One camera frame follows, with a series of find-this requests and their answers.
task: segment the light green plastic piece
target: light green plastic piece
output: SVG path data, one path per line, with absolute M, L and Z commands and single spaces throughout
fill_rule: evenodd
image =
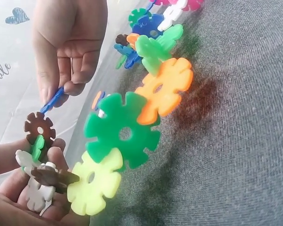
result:
M 120 67 L 124 64 L 126 59 L 127 59 L 127 56 L 126 55 L 122 55 L 121 58 L 117 62 L 116 69 L 120 69 Z
M 158 36 L 156 40 L 148 38 L 146 35 L 138 37 L 135 42 L 136 52 L 140 57 L 143 57 L 141 62 L 150 74 L 156 76 L 161 63 L 172 58 L 169 52 L 182 35 L 183 26 L 177 24 L 167 29 L 163 35 Z
M 32 146 L 32 157 L 33 161 L 36 162 L 39 160 L 39 157 L 42 153 L 42 148 L 44 148 L 45 140 L 42 135 L 38 135 L 36 141 Z

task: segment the brown plastic piece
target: brown plastic piece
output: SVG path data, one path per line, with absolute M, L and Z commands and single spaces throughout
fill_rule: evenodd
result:
M 31 174 L 41 185 L 54 186 L 56 188 L 56 192 L 60 194 L 67 192 L 68 185 L 80 180 L 80 177 L 76 174 L 62 169 L 56 172 L 54 168 L 44 165 L 34 167 Z
M 115 38 L 115 42 L 117 44 L 121 44 L 123 46 L 127 46 L 129 45 L 128 41 L 127 41 L 127 36 L 126 34 L 119 34 L 116 38 Z
M 27 121 L 24 124 L 24 132 L 29 132 L 26 135 L 28 142 L 33 145 L 38 135 L 43 135 L 45 140 L 46 149 L 52 146 L 54 139 L 56 138 L 56 131 L 52 129 L 52 121 L 49 118 L 44 119 L 44 114 L 41 112 L 30 113 L 27 116 Z

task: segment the hand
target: hand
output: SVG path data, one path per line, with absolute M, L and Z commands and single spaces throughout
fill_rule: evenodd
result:
M 64 148 L 65 142 L 56 139 L 47 157 L 50 162 L 56 164 L 57 169 L 68 170 L 63 156 Z M 69 211 L 66 194 L 55 194 L 52 205 L 41 217 L 28 210 L 25 197 L 29 176 L 18 168 L 15 158 L 18 149 L 29 151 L 30 145 L 26 139 L 0 145 L 0 174 L 16 169 L 0 186 L 0 226 L 88 226 L 88 216 L 78 216 Z
M 37 0 L 33 46 L 41 101 L 46 104 L 64 86 L 79 95 L 93 77 L 107 25 L 106 0 Z

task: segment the teal plastic piece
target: teal plastic piece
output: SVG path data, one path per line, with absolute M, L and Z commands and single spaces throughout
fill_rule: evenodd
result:
M 123 160 L 129 162 L 129 167 L 135 169 L 148 160 L 145 148 L 155 151 L 160 132 L 151 131 L 151 127 L 160 124 L 160 118 L 152 125 L 140 125 L 137 117 L 141 114 L 147 99 L 134 93 L 127 92 L 125 104 L 119 93 L 111 94 L 99 102 L 101 109 L 106 116 L 98 117 L 91 113 L 85 124 L 84 133 L 87 138 L 96 137 L 97 141 L 86 144 L 89 156 L 99 163 L 106 157 L 112 148 L 117 147 L 122 153 Z M 119 137 L 124 128 L 130 128 L 131 135 L 127 139 Z
M 169 52 L 182 35 L 183 26 L 177 24 L 167 29 L 157 39 L 148 38 L 146 35 L 138 37 L 135 42 L 136 52 L 140 57 L 143 57 L 141 62 L 150 74 L 156 76 L 162 61 L 172 58 Z
M 148 15 L 149 17 L 152 16 L 152 14 L 145 8 L 134 9 L 128 17 L 130 27 L 133 27 L 138 19 L 144 15 Z

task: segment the blue plastic piece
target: blue plastic piece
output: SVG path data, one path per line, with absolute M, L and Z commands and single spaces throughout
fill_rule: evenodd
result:
M 148 38 L 156 39 L 163 34 L 163 32 L 157 29 L 163 20 L 164 16 L 160 14 L 153 14 L 152 17 L 144 15 L 139 18 L 137 23 L 132 27 L 132 33 L 146 35 Z
M 152 9 L 152 7 L 154 6 L 154 4 L 155 4 L 156 1 L 157 1 L 157 0 L 154 0 L 153 2 L 150 2 L 150 3 L 148 4 L 148 6 L 146 7 L 146 13 L 145 13 L 145 15 Z
M 123 46 L 121 44 L 115 44 L 114 48 L 122 55 L 129 56 L 134 52 L 134 49 L 131 47 Z
M 99 104 L 99 102 L 105 97 L 105 91 L 103 91 L 103 92 L 101 92 L 101 94 L 100 94 L 100 96 L 99 96 L 99 99 L 97 100 L 97 102 L 96 102 L 96 105 L 95 105 L 95 107 L 94 107 L 94 110 L 95 111 L 97 111 L 98 110 L 98 104 Z
M 125 69 L 130 69 L 135 63 L 140 63 L 142 61 L 142 58 L 137 54 L 136 51 L 134 51 L 132 54 L 130 54 L 125 62 Z
M 58 101 L 58 99 L 64 94 L 64 87 L 61 87 L 58 89 L 56 94 L 53 96 L 53 98 L 46 104 L 44 105 L 43 108 L 41 108 L 40 112 L 45 114 L 49 109 L 53 108 L 55 103 Z

